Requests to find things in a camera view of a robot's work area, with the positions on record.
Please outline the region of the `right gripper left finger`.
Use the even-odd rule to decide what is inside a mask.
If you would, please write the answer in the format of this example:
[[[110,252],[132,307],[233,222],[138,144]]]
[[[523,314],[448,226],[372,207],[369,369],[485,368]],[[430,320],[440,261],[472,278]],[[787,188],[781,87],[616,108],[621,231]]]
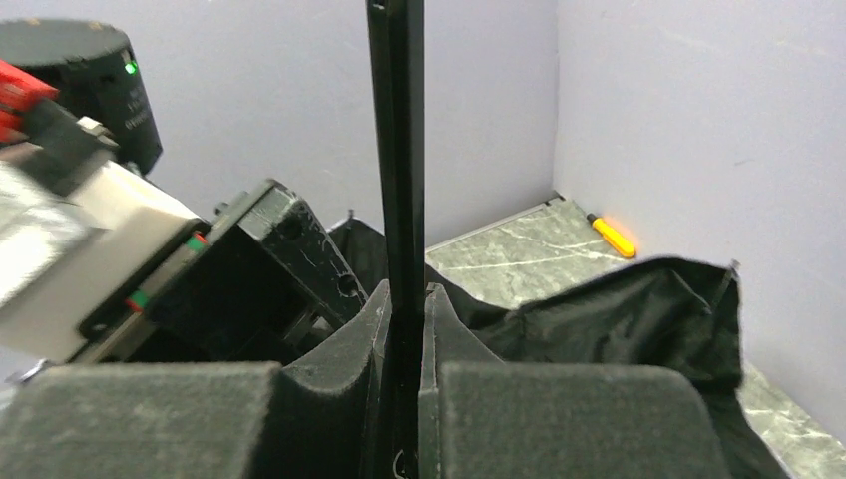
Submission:
[[[284,367],[283,477],[390,477],[391,310],[389,284],[381,281],[352,320]]]

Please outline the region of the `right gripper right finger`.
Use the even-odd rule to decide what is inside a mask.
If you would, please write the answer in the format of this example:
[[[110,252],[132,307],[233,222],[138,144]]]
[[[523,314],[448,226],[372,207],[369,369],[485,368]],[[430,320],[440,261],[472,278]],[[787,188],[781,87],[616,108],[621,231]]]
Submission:
[[[485,346],[459,319],[444,286],[430,283],[424,304],[420,387],[418,391],[418,476],[441,476],[439,366],[449,361],[503,360]]]

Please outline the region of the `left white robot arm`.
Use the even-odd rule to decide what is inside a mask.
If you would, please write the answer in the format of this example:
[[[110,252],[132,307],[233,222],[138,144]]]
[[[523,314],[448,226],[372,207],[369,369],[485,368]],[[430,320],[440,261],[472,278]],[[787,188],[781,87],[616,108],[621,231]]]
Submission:
[[[47,363],[289,363],[367,295],[275,180],[205,220],[150,182],[162,153],[128,35],[1,25],[1,344]]]

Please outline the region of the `lilac umbrella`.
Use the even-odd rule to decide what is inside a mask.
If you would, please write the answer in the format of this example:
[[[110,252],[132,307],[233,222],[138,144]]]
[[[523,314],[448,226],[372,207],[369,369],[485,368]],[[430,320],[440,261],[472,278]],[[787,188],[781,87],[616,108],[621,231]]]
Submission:
[[[392,474],[418,476],[424,261],[424,5],[366,5],[397,379]],[[453,304],[503,360],[439,366],[439,478],[781,478],[737,398],[739,284],[678,257],[516,309]]]

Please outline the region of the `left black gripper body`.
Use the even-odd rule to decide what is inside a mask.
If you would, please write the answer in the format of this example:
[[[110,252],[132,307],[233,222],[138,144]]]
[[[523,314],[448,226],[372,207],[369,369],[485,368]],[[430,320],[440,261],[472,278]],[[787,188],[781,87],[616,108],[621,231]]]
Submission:
[[[290,363],[367,294],[306,200],[268,179],[191,220],[79,326],[83,363]]]

